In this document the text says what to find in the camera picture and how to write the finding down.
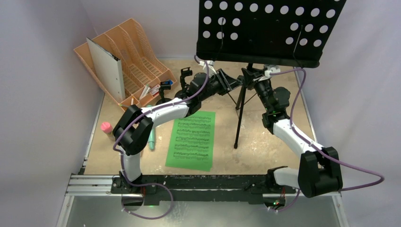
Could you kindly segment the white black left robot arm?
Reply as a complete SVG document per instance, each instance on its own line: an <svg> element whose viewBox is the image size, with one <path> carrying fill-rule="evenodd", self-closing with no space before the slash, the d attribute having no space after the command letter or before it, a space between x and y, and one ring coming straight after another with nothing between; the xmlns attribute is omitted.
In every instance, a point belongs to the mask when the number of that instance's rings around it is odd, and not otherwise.
<svg viewBox="0 0 401 227"><path fill-rule="evenodd" d="M184 83L171 101L152 107L129 106L113 130L113 149L120 153L123 188L128 193L140 190L142 172L139 155L153 128L191 116L201 108L202 101L216 94L223 96L242 84L243 78L234 79L222 69L212 76L202 72L195 74L189 84Z"/></svg>

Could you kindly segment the black mic stand for pink mic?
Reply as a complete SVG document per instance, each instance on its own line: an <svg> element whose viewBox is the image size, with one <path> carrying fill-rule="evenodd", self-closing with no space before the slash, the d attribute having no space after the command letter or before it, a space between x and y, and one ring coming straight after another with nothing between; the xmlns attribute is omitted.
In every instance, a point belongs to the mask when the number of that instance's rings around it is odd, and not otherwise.
<svg viewBox="0 0 401 227"><path fill-rule="evenodd" d="M167 103L172 100L172 99L166 97L166 95L165 95L166 90L171 90L171 85L167 84L166 81L160 82L160 89L159 89L160 99L156 102L156 105Z"/></svg>

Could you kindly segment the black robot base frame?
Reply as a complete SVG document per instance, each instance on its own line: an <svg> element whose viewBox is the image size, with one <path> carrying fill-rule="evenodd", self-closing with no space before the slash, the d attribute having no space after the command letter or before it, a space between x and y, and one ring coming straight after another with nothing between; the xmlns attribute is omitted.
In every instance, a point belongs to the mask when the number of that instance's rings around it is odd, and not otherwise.
<svg viewBox="0 0 401 227"><path fill-rule="evenodd" d="M264 195L279 198L282 191L295 193L289 186L273 182L265 175L141 175L127 183L122 175L112 178L112 194L141 194L144 204L161 201L215 201L272 204Z"/></svg>

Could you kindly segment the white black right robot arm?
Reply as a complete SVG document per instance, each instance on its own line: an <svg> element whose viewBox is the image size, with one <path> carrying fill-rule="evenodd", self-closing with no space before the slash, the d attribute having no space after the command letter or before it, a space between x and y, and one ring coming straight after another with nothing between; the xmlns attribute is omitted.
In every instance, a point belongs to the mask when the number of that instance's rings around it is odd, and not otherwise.
<svg viewBox="0 0 401 227"><path fill-rule="evenodd" d="M262 102L265 113L262 123L272 135L281 139L299 157L299 168L281 166L269 169L265 185L270 192L278 192L283 186L299 189L312 198L342 189L343 181L336 149L316 143L300 131L287 114L290 91L284 87L273 88L271 76L278 71L249 66L242 69L243 87L254 89Z"/></svg>

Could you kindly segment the black mic stand with green mic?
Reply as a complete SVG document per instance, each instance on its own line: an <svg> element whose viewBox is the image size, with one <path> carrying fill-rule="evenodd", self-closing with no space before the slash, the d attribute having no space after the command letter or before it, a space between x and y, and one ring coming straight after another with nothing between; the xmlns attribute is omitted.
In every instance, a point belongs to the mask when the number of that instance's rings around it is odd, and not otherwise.
<svg viewBox="0 0 401 227"><path fill-rule="evenodd" d="M185 78L192 76L192 70L190 67L182 68L181 69L181 75L180 75L180 85L181 89L176 92L175 98L180 98L180 99L187 99L188 97L191 96L189 92L189 84L186 83Z"/></svg>

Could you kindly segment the black tripod music stand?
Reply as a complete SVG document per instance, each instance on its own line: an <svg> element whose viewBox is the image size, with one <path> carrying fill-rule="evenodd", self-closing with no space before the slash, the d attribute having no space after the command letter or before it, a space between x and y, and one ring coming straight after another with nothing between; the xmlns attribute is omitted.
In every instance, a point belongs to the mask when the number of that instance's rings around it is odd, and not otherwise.
<svg viewBox="0 0 401 227"><path fill-rule="evenodd" d="M201 0L197 56L207 61L316 68L343 0Z"/></svg>

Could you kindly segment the mint green toy microphone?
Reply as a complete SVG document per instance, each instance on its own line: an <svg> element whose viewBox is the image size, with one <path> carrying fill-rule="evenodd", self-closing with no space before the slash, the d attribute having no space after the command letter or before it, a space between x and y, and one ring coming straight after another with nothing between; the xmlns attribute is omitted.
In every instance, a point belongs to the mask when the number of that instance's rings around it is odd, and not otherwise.
<svg viewBox="0 0 401 227"><path fill-rule="evenodd" d="M148 137L148 147L151 151L154 151L155 146L156 146L156 132L155 129L152 128L150 135Z"/></svg>

